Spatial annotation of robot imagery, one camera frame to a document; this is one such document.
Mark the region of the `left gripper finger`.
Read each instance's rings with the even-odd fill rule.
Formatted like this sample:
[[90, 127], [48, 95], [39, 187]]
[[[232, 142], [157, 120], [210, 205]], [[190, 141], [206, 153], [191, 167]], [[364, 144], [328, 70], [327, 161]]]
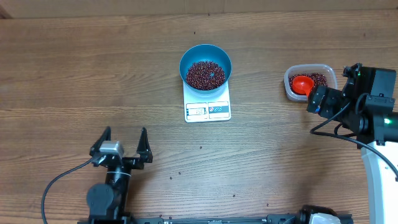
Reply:
[[139, 143], [136, 152], [140, 155], [140, 160], [143, 163], [152, 163], [153, 155], [150, 149], [148, 135], [146, 128], [142, 128]]
[[111, 127], [107, 126], [103, 131], [102, 135], [100, 136], [100, 138], [91, 146], [90, 156], [94, 156], [94, 154], [100, 150], [100, 147], [104, 141], [110, 141], [110, 140], [111, 140]]

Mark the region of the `orange measuring scoop blue handle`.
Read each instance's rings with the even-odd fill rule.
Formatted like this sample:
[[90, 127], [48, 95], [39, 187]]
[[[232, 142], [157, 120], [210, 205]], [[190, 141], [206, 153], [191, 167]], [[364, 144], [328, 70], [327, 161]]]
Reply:
[[299, 95], [309, 96], [314, 86], [314, 81], [310, 77], [297, 76], [292, 81], [293, 91]]

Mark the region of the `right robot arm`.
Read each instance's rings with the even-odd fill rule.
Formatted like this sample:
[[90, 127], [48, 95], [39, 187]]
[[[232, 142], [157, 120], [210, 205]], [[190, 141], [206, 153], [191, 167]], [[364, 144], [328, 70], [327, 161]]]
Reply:
[[370, 223], [397, 223], [397, 113], [393, 97], [397, 72], [357, 63], [343, 70], [342, 90], [318, 86], [307, 110], [349, 129], [330, 137], [353, 142], [361, 151], [369, 200]]

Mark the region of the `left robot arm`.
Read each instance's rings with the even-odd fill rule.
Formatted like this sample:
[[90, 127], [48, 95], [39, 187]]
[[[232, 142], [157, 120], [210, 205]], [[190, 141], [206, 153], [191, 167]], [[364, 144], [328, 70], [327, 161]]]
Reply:
[[107, 127], [90, 149], [91, 163], [107, 168], [103, 184], [93, 185], [87, 192], [90, 212], [87, 223], [135, 223], [131, 213], [125, 211], [132, 170], [142, 170], [153, 161], [146, 128], [142, 128], [137, 145], [137, 157], [125, 157], [120, 141], [111, 139]]

